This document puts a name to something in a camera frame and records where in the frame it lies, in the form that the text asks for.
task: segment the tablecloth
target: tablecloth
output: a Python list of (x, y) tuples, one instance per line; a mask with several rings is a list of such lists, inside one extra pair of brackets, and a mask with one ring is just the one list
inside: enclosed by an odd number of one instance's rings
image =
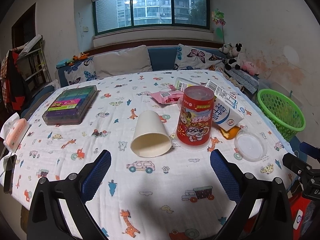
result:
[[(226, 91), (237, 94), (245, 106), (244, 119), (238, 124), (261, 136), (268, 152), (260, 161), (248, 162), (236, 153), (234, 140), (226, 140), (217, 129), (211, 130), (211, 143), (201, 151), (184, 150), (176, 141), (179, 108), (160, 105), (149, 94), (168, 91), (177, 77), (205, 84), (213, 80)], [(80, 125), (47, 126), (42, 114), (66, 89), (96, 85), (96, 100)], [(141, 112), (159, 114), (172, 149), (165, 155), (141, 158), (130, 150), (137, 119)], [(291, 147), (275, 126), (221, 73), (209, 70), (159, 71), (113, 76), (61, 88), (53, 93), (29, 119), (31, 127), (16, 152), (12, 196), (27, 209), (40, 177), (50, 181), (78, 173), (106, 149), (112, 163), (94, 198), (86, 203), (93, 218), (112, 240), (203, 239), (216, 234), (235, 207), (210, 166), (210, 152), (219, 149), (242, 172), (258, 179), (281, 177), (288, 188), (293, 173), (282, 164)], [(131, 166), (139, 166), (132, 172)], [(3, 160), (0, 162), (3, 174)], [(192, 196), (197, 200), (190, 201)], [(81, 238), (66, 205), (61, 201), (68, 226)], [(252, 215), (259, 210), (257, 201)]]

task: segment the cup opening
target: cup opening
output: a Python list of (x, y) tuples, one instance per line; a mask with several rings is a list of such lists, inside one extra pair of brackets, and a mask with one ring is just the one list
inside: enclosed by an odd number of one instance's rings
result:
[(131, 150), (140, 157), (156, 157), (170, 150), (172, 142), (169, 137), (159, 133), (140, 135), (131, 143)]

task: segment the red cup with cartoon print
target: red cup with cartoon print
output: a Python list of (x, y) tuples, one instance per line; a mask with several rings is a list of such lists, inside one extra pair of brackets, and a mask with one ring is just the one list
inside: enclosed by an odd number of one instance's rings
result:
[(204, 144), (210, 138), (214, 93), (203, 86), (185, 89), (181, 101), (177, 137), (190, 146)]

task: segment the pink plush toy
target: pink plush toy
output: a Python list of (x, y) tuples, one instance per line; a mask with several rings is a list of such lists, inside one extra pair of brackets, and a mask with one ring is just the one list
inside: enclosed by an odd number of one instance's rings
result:
[(258, 68), (255, 64), (253, 64), (250, 61), (246, 61), (242, 66), (241, 69), (243, 69), (244, 71), (247, 71), (250, 75), (254, 76), (254, 75), (259, 75), (259, 71)]

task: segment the window sill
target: window sill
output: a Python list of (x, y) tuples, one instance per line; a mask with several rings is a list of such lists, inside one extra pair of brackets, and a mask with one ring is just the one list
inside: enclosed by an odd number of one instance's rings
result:
[(105, 33), (93, 37), (94, 47), (117, 44), (128, 41), (157, 40), (157, 39), (192, 39), (214, 41), (212, 30), (191, 27), (154, 26), (126, 29)]

